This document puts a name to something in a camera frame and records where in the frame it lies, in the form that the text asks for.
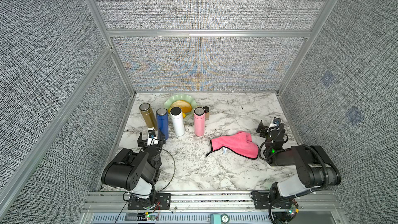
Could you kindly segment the pink cloth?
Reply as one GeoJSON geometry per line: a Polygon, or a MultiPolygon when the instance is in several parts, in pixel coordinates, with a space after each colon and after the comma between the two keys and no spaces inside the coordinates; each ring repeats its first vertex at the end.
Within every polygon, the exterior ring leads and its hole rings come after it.
{"type": "Polygon", "coordinates": [[[259,156],[259,146],[252,141],[250,133],[243,131],[212,139],[210,140],[210,147],[211,151],[205,155],[206,157],[223,148],[250,160],[256,160],[259,156]]]}

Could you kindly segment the blue thermos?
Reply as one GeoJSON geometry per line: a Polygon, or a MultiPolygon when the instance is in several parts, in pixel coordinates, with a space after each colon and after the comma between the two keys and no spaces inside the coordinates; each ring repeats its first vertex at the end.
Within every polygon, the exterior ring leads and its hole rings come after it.
{"type": "Polygon", "coordinates": [[[158,124],[158,135],[162,140],[169,138],[169,117],[168,111],[165,108],[159,108],[156,111],[156,118],[158,124]]]}

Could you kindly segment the gold gradient thermos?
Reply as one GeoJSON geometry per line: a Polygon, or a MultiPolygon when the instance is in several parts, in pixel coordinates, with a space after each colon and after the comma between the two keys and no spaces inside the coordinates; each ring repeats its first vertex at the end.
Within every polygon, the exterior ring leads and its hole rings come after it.
{"type": "Polygon", "coordinates": [[[143,103],[139,106],[140,112],[148,128],[158,129],[157,120],[149,103],[143,103]]]}

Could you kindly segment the white thermos black lid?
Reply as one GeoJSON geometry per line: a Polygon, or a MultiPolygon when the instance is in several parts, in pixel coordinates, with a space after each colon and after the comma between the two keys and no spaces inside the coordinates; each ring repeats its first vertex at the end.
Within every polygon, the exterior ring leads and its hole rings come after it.
{"type": "Polygon", "coordinates": [[[183,136],[185,133],[183,124],[183,112],[180,107],[173,107],[171,109],[171,119],[173,123],[174,132],[177,136],[183,136]]]}

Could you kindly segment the pink thermos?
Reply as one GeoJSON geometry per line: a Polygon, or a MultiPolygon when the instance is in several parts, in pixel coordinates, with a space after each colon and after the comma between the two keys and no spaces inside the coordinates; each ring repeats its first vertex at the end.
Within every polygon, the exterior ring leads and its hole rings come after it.
{"type": "Polygon", "coordinates": [[[203,107],[194,109],[194,132],[196,136],[203,136],[205,133],[205,110],[203,107]]]}

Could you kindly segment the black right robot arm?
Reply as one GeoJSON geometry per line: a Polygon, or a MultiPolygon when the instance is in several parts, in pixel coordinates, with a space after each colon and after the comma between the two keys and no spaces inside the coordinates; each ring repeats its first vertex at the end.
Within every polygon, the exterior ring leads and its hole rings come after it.
{"type": "Polygon", "coordinates": [[[260,122],[256,132],[265,139],[259,148],[261,160],[272,167],[296,168],[296,174],[273,183],[268,193],[251,193],[256,209],[266,209],[274,201],[274,208],[286,209],[293,202],[289,197],[298,198],[341,183],[339,170],[321,146],[283,148],[289,138],[280,118],[274,118],[269,126],[260,122]]]}

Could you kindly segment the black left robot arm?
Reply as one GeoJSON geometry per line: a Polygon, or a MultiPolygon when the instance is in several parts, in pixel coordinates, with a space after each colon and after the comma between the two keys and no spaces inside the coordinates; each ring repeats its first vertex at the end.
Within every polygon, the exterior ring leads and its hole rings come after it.
{"type": "Polygon", "coordinates": [[[139,203],[154,204],[155,184],[160,176],[161,151],[165,141],[166,137],[161,131],[146,140],[139,136],[137,144],[142,150],[134,152],[121,149],[105,167],[102,183],[127,190],[132,200],[139,203]]]}

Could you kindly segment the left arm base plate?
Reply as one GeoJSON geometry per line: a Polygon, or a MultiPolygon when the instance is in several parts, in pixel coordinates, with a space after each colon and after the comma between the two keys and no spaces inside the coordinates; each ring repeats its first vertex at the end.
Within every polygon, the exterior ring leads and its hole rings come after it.
{"type": "Polygon", "coordinates": [[[128,210],[138,211],[154,211],[155,207],[160,210],[169,210],[171,204],[170,193],[156,193],[155,195],[149,196],[147,199],[144,197],[138,197],[131,195],[128,201],[128,210]]]}

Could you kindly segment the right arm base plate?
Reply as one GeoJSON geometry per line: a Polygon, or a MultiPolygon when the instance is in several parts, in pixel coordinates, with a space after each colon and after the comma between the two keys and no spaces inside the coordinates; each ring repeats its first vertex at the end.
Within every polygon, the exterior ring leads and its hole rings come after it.
{"type": "Polygon", "coordinates": [[[272,209],[290,209],[299,206],[294,199],[285,199],[273,190],[270,192],[252,191],[250,198],[253,200],[256,209],[268,209],[272,202],[280,199],[280,202],[273,204],[272,209]]]}

